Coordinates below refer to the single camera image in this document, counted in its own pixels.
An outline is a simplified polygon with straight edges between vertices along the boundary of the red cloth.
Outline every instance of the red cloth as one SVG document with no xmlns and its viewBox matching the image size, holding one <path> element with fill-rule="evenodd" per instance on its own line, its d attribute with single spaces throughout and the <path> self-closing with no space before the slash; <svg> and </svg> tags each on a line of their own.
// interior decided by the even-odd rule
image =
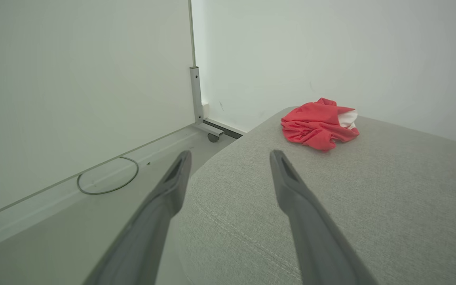
<svg viewBox="0 0 456 285">
<path fill-rule="evenodd" d="M 335 148 L 334 139 L 351 141 L 360 133 L 356 128 L 341 127 L 338 115 L 355 110 L 338 107 L 332 100 L 321 98 L 315 103 L 306 103 L 281 119 L 283 134 L 292 143 L 301 143 L 317 150 Z"/>
</svg>

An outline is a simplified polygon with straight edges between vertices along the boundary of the crumpled cloth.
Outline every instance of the crumpled cloth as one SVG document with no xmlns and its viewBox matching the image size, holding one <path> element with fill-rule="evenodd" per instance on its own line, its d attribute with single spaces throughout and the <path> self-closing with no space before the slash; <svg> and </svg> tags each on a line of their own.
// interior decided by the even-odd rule
<svg viewBox="0 0 456 285">
<path fill-rule="evenodd" d="M 281 125 L 288 141 L 326 152 L 335 148 L 334 140 L 346 142 L 360 135 L 354 124 L 357 115 L 353 108 L 321 98 L 295 108 L 281 119 Z"/>
</svg>

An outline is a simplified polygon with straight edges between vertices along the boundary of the white wall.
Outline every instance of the white wall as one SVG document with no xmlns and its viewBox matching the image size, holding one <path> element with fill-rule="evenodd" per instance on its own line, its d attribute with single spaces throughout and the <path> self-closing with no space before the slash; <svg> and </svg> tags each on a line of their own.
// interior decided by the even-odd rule
<svg viewBox="0 0 456 285">
<path fill-rule="evenodd" d="M 194 123 L 186 0 L 0 0 L 0 209 Z"/>
<path fill-rule="evenodd" d="M 325 97 L 456 140 L 456 1 L 193 4 L 212 119 L 248 131 L 287 106 Z"/>
</svg>

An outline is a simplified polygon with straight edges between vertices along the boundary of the white fabric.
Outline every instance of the white fabric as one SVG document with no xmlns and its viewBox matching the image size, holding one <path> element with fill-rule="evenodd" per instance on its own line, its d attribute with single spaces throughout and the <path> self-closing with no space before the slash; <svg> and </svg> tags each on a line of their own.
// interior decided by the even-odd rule
<svg viewBox="0 0 456 285">
<path fill-rule="evenodd" d="M 356 128 L 356 126 L 355 126 L 356 117 L 358 117 L 358 112 L 356 110 L 345 112 L 344 114 L 340 114 L 338 116 L 339 124 L 341 127 L 348 128 L 350 130 L 352 128 Z"/>
</svg>

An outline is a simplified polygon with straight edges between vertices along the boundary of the seam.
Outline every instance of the seam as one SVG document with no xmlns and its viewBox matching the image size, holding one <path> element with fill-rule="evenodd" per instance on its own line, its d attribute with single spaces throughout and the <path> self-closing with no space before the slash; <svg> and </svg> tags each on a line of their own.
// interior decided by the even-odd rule
<svg viewBox="0 0 456 285">
<path fill-rule="evenodd" d="M 186 276 L 186 279 L 190 282 L 190 285 L 195 285 L 195 284 L 193 283 L 193 281 L 191 281 L 191 278 L 188 276 L 188 274 L 186 273 L 186 271 L 183 270 L 183 272 L 184 272 L 184 275 Z"/>
<path fill-rule="evenodd" d="M 204 215 L 206 217 L 208 217 L 210 220 L 212 220 L 213 222 L 215 222 L 215 224 L 217 224 L 219 227 L 221 227 L 222 229 L 224 229 L 225 231 L 227 231 L 228 233 L 230 233 L 231 235 L 235 236 L 236 238 L 238 238 L 241 242 L 243 242 L 245 245 L 247 245 L 250 249 L 252 249 L 253 251 L 255 251 L 257 254 L 263 256 L 266 260 L 270 261 L 271 263 L 277 265 L 277 267 L 279 267 L 280 269 L 286 271 L 288 274 L 290 274 L 290 276 L 293 276 L 295 279 L 297 279 L 298 281 L 301 281 L 301 279 L 299 277 L 297 277 L 297 275 L 289 272 L 288 270 L 286 270 L 284 267 L 282 267 L 281 265 L 279 265 L 278 263 L 276 263 L 275 261 L 273 261 L 272 259 L 268 258 L 267 256 L 263 255 L 261 252 L 259 252 L 255 246 L 253 245 L 250 245 L 248 244 L 246 241 L 244 241 L 243 239 L 241 239 L 239 236 L 237 236 L 236 234 L 232 233 L 229 229 L 226 229 L 225 227 L 223 227 L 223 225 L 219 224 L 219 222 L 217 222 L 216 220 L 214 220 L 214 218 L 212 218 L 210 215 L 208 215 L 207 213 L 205 213 L 203 211 L 203 209 L 201 209 L 201 207 L 198 207 L 198 209 L 204 213 Z"/>
<path fill-rule="evenodd" d="M 212 211 L 211 209 L 209 209 L 207 206 L 201 204 L 199 202 L 199 200 L 197 199 L 197 197 L 195 195 L 193 195 L 195 201 L 197 202 L 197 204 L 201 207 L 204 207 L 207 211 L 209 211 L 210 213 L 212 213 L 213 215 L 215 215 L 216 217 L 218 217 L 219 219 L 221 219 L 223 222 L 226 222 L 228 225 L 230 225 L 230 227 L 232 227 L 233 229 L 235 229 L 235 231 L 239 232 L 240 234 L 242 234 L 245 238 L 251 240 L 252 242 L 254 242 L 255 244 L 259 245 L 260 247 L 262 247 L 265 251 L 269 252 L 270 254 L 274 255 L 275 257 L 279 258 L 280 260 L 282 260 L 284 263 L 286 263 L 288 266 L 290 266 L 291 268 L 294 268 L 297 272 L 300 272 L 300 270 L 294 266 L 293 264 L 287 262 L 286 260 L 284 260 L 283 258 L 281 258 L 280 256 L 278 256 L 277 254 L 273 253 L 272 251 L 270 251 L 269 249 L 267 249 L 266 247 L 264 247 L 263 245 L 261 245 L 260 243 L 258 243 L 256 240 L 253 240 L 252 238 L 250 238 L 248 235 L 246 235 L 243 231 L 237 229 L 237 227 L 235 227 L 234 225 L 232 225 L 230 222 L 228 222 L 227 220 L 225 220 L 224 218 L 221 218 L 217 213 L 215 213 L 214 211 Z"/>
</svg>

